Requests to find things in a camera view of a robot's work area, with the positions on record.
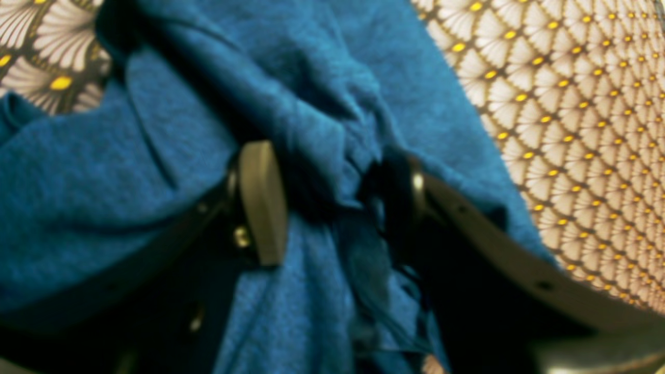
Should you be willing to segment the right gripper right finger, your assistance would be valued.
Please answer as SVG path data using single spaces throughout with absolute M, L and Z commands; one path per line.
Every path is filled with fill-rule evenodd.
M 663 373 L 663 316 L 608 298 L 528 253 L 415 156 L 387 153 L 364 190 L 384 204 L 451 373 Z

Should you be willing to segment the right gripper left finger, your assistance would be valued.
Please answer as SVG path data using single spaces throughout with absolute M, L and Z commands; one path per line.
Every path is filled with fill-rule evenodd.
M 244 272 L 283 264 L 289 209 L 271 142 L 137 252 L 2 326 L 2 359 L 37 373 L 212 373 Z

